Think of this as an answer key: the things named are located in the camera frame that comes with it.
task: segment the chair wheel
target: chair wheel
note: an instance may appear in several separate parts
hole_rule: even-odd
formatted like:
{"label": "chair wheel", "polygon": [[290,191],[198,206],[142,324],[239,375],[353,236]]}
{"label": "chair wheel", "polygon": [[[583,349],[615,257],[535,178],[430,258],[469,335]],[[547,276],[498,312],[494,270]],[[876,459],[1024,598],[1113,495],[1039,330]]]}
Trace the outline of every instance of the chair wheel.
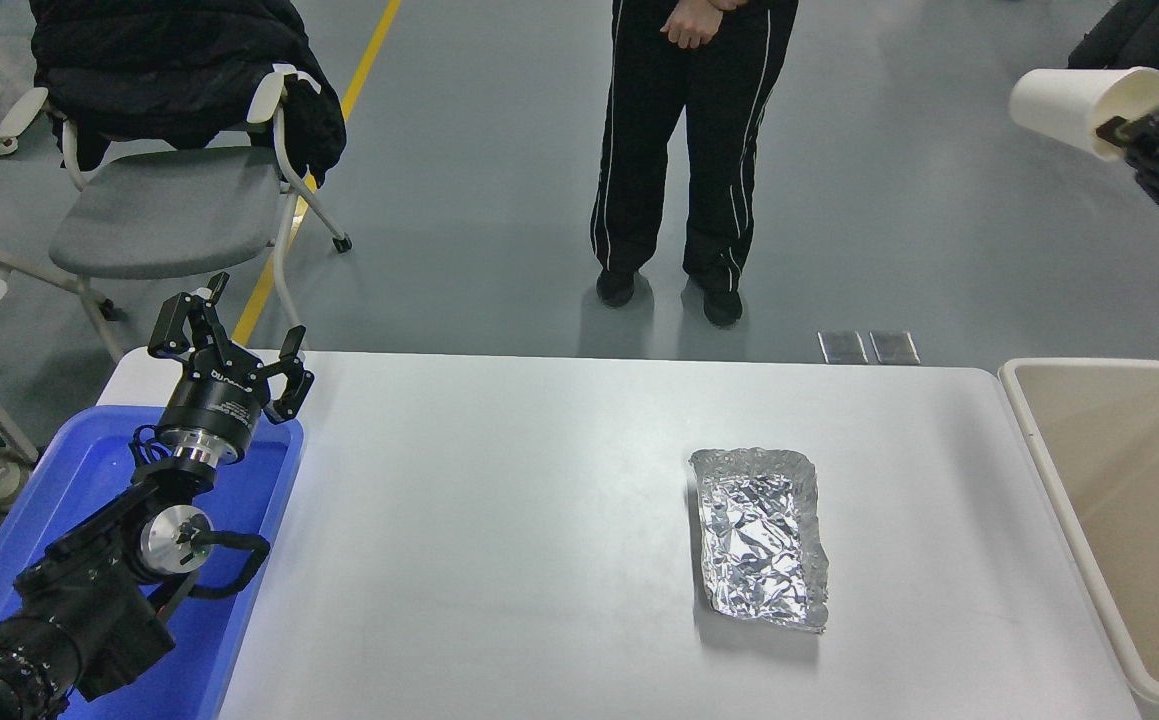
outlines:
{"label": "chair wheel", "polygon": [[122,318],[125,318],[126,315],[125,311],[123,311],[121,307],[117,307],[117,305],[114,304],[111,297],[109,297],[108,300],[103,300],[100,303],[99,313],[103,315],[103,319],[108,320],[108,322],[111,322],[112,320],[119,320]]}

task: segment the blue plastic tray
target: blue plastic tray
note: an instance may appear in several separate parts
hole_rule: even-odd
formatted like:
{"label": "blue plastic tray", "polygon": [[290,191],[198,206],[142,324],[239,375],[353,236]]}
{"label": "blue plastic tray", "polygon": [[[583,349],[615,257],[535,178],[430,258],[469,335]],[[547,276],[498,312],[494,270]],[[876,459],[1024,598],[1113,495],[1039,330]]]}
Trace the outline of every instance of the blue plastic tray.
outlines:
{"label": "blue plastic tray", "polygon": [[[126,443],[139,426],[155,424],[162,407],[100,406],[59,429],[23,495],[0,528],[0,620],[20,608],[16,575],[45,546],[130,486],[134,471]],[[258,532],[276,544],[277,529],[299,470],[304,431],[297,421],[267,420],[255,430],[245,460],[219,468],[213,490],[196,497],[214,528]],[[201,582],[226,584],[245,553],[219,550]],[[177,647],[136,683],[87,703],[73,693],[66,720],[213,720],[223,705],[263,570],[235,597],[189,598],[169,621]]]}

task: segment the gray chair seat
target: gray chair seat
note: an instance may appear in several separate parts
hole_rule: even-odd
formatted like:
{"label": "gray chair seat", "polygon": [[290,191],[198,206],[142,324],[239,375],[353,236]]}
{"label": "gray chair seat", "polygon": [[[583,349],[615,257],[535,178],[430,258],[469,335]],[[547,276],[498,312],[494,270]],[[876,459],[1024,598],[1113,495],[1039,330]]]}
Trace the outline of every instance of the gray chair seat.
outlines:
{"label": "gray chair seat", "polygon": [[92,278],[212,272],[274,240],[279,204],[265,147],[127,155],[90,177],[50,241],[50,260]]}

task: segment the beige plastic bin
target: beige plastic bin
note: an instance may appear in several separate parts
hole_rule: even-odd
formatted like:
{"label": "beige plastic bin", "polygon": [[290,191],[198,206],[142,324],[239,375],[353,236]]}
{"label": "beige plastic bin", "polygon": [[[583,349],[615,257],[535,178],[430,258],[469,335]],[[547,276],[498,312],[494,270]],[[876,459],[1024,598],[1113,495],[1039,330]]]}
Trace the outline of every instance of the beige plastic bin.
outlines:
{"label": "beige plastic bin", "polygon": [[1159,361],[999,373],[1131,689],[1159,701]]}

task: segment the metal plate on floor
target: metal plate on floor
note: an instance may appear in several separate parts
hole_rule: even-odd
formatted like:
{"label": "metal plate on floor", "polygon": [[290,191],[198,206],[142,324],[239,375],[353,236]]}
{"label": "metal plate on floor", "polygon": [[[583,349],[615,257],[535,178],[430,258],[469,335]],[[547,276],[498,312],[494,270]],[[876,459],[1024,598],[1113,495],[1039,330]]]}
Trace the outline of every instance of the metal plate on floor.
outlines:
{"label": "metal plate on floor", "polygon": [[868,337],[872,339],[872,350],[877,355],[877,363],[882,365],[921,365],[921,356],[917,355],[912,333],[873,330],[868,333]]}
{"label": "metal plate on floor", "polygon": [[829,365],[867,365],[868,355],[863,351],[863,339],[857,332],[822,332],[821,350],[823,361]]}

